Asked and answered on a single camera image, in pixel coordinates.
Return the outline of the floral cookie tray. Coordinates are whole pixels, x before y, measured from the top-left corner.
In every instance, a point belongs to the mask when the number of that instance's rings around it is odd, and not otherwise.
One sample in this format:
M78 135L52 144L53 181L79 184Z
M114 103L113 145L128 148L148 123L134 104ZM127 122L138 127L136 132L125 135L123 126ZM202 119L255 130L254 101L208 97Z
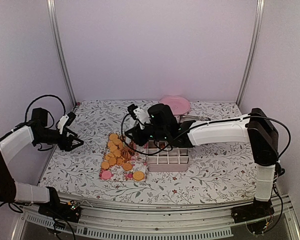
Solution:
M148 165L147 156L139 154L131 156L127 147L121 140L121 135L111 132L107 136L103 158L100 164L99 178L108 182L144 182L147 178ZM110 171L112 177L108 180L101 178L103 171ZM133 173L141 171L144 173L144 179L136 181L133 179Z

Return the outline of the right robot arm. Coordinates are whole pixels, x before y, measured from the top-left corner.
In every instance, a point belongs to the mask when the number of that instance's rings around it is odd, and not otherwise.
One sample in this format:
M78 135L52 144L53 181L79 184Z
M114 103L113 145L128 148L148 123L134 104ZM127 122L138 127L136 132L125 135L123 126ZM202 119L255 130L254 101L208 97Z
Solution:
M274 124L286 127L282 122L267 117L260 108L235 118L179 123L171 108L163 103L152 105L148 110L131 104L127 108L132 117L131 128L121 133L142 147L149 141L165 142L166 147L193 148L213 143L250 144L256 164L255 202L249 206L252 218L259 218L268 210L281 154L278 152L279 132Z

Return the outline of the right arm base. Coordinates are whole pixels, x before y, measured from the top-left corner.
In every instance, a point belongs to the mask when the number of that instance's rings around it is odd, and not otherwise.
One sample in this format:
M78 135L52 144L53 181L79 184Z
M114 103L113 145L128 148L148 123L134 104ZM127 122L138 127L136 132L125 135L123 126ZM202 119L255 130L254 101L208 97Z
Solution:
M272 202L256 201L247 205L233 207L231 217L235 223L264 218L275 213Z

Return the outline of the metal tongs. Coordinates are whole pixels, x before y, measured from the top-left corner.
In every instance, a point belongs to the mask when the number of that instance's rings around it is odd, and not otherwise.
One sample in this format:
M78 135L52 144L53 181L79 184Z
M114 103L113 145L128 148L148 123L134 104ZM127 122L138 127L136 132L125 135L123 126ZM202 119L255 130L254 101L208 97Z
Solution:
M134 143L132 140L130 140L130 142L127 142L127 138L124 134L124 123L126 118L128 117L128 113L123 117L123 120L120 124L120 133L121 133L121 137L120 139L122 140L123 144L125 147L127 147L127 152L131 155L136 157L139 153L137 152L137 150L134 148Z

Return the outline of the compartment tin box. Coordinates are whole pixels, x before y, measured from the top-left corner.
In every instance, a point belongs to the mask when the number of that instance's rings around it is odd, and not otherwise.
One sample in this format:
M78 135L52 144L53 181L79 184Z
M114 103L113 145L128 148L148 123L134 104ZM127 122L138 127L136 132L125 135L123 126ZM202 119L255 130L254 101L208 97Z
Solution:
M152 173L185 172L189 166L187 148L167 146L165 141L149 141L147 151L147 167Z

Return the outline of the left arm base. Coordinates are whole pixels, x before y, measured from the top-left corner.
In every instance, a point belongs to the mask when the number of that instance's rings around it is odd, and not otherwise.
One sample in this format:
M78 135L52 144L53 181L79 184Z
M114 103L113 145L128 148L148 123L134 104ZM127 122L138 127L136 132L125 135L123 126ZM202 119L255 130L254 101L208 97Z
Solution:
M67 203L40 203L38 213L47 217L66 220L71 223L78 223L81 217L82 208L73 207Z

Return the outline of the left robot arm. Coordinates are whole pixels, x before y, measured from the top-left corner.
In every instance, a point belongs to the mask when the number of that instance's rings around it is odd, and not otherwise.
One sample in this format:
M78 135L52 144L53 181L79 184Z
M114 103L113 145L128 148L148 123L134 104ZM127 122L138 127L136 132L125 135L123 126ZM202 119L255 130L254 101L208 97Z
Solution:
M43 144L51 149L58 146L60 150L70 152L84 144L78 135L69 129L76 118L73 111L63 112L58 121L48 125L52 114L42 108L32 108L30 103L26 109L24 121L0 138L0 202L5 204L45 204L45 209L53 216L60 217L64 213L64 205L60 202L57 191L53 187L40 187L13 179L8 164L25 147L33 145L43 152Z

